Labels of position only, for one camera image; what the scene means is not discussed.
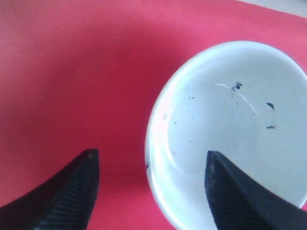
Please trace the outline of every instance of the white surface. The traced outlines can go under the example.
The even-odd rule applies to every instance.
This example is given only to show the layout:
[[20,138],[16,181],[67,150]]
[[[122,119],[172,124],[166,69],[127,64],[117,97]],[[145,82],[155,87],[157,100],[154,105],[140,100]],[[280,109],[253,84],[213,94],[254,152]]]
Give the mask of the white surface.
[[270,46],[230,42],[189,60],[163,88],[147,128],[147,176],[164,215],[177,229],[216,229],[204,190],[208,150],[302,206],[306,117],[305,73]]
[[239,0],[269,9],[307,17],[307,0]]

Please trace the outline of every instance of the red background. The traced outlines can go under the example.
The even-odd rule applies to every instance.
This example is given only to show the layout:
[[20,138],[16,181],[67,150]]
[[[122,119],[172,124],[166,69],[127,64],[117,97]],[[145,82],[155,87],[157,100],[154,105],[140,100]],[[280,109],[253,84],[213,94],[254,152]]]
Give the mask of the red background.
[[100,149],[89,230],[172,229],[146,181],[161,88],[215,44],[254,40],[307,70],[307,19],[232,0],[0,2],[0,205]]

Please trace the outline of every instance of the bowl rim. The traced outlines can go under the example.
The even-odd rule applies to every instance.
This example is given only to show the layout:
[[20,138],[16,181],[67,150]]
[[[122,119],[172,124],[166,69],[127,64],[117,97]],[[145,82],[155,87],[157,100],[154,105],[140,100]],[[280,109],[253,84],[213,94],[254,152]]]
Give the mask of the bowl rim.
[[[288,56],[283,51],[281,51],[281,50],[279,50],[279,49],[277,49],[277,48],[275,48],[271,45],[267,45],[265,43],[260,43],[260,42],[256,42],[256,41],[248,41],[248,40],[228,41],[228,42],[224,42],[224,43],[220,43],[220,44],[211,46],[211,47],[197,53],[196,55],[194,55],[190,59],[188,59],[183,65],[181,65],[175,71],[175,73],[169,78],[167,83],[164,85],[164,87],[160,91],[160,93],[159,93],[159,95],[158,95],[158,97],[157,97],[157,99],[154,103],[154,106],[152,108],[152,111],[151,111],[151,114],[150,114],[150,117],[149,117],[147,129],[146,129],[146,136],[145,136],[145,166],[146,166],[146,174],[147,174],[147,180],[148,180],[148,183],[149,183],[149,187],[150,187],[150,190],[152,192],[153,198],[154,198],[156,204],[158,205],[160,211],[163,213],[164,217],[168,220],[168,222],[175,229],[183,230],[185,228],[184,228],[184,226],[181,226],[180,223],[178,223],[177,221],[174,220],[171,212],[168,210],[168,207],[165,207],[165,205],[163,205],[163,203],[161,202],[161,197],[157,193],[155,184],[153,182],[153,174],[152,174],[152,171],[150,169],[151,168],[151,160],[150,159],[151,159],[151,156],[152,156],[152,151],[149,148],[150,139],[151,139],[150,127],[152,125],[154,125],[153,119],[157,115],[157,108],[160,106],[160,102],[162,101],[165,93],[169,90],[169,88],[171,86],[175,85],[177,80],[179,80],[181,77],[183,77],[183,75],[185,75],[185,72],[189,71],[197,63],[201,62],[203,60],[203,58],[205,58],[208,54],[210,54],[211,52],[213,52],[217,49],[220,49],[220,48],[223,48],[223,47],[242,46],[242,45],[244,45],[244,46],[246,46],[246,45],[261,46],[261,47],[270,49],[272,52],[275,52],[280,57],[285,58],[285,60],[288,61],[289,64],[291,64],[293,67],[295,67],[297,69],[297,71],[302,74],[302,76],[307,78],[306,73],[303,71],[303,69],[290,56]],[[306,195],[305,195],[305,198],[304,198],[304,202],[302,202],[298,207],[302,208],[302,206],[306,203],[306,201],[307,201],[307,191],[306,191]]]

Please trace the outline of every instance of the textured black surface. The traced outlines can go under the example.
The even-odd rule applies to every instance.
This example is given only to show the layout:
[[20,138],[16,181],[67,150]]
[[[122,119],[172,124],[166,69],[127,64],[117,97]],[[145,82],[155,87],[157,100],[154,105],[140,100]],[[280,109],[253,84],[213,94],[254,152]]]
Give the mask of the textured black surface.
[[205,190],[218,230],[306,230],[307,214],[209,151]]
[[98,183],[98,151],[88,149],[44,184],[0,208],[0,230],[85,230]]

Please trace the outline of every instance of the black speck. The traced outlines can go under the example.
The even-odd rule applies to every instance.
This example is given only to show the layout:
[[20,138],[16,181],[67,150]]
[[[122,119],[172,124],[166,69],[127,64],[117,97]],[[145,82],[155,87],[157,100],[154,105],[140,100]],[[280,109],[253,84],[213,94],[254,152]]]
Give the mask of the black speck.
[[234,87],[232,87],[232,91],[236,91],[236,90],[239,90],[241,89],[243,85],[240,83],[240,82],[236,82],[236,85]]
[[276,126],[268,126],[267,129],[274,129]]
[[273,105],[272,103],[266,102],[266,104],[267,104],[269,107],[271,107],[271,108],[272,108],[272,110],[274,110],[274,111],[275,111],[274,105]]

